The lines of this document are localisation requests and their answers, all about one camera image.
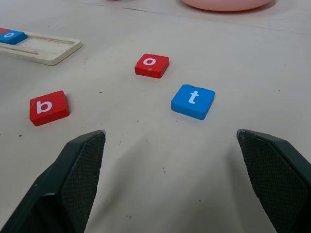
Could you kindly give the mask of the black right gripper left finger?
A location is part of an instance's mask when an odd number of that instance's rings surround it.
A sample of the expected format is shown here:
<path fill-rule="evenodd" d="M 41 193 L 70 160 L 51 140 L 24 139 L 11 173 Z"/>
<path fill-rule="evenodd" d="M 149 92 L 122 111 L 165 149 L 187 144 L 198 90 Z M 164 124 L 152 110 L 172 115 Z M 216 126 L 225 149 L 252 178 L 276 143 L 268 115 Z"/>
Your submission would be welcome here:
<path fill-rule="evenodd" d="M 2 233 L 83 233 L 97 193 L 105 144 L 98 130 L 69 141 L 34 181 Z"/>

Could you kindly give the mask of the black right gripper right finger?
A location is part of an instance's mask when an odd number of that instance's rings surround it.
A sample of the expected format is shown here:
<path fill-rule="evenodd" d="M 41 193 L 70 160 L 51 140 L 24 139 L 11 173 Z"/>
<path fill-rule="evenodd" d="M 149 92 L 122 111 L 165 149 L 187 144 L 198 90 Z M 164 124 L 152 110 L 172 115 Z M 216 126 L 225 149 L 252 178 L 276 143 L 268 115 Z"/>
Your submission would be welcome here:
<path fill-rule="evenodd" d="M 237 131 L 252 188 L 278 233 L 311 231 L 311 165 L 286 140 Z"/>

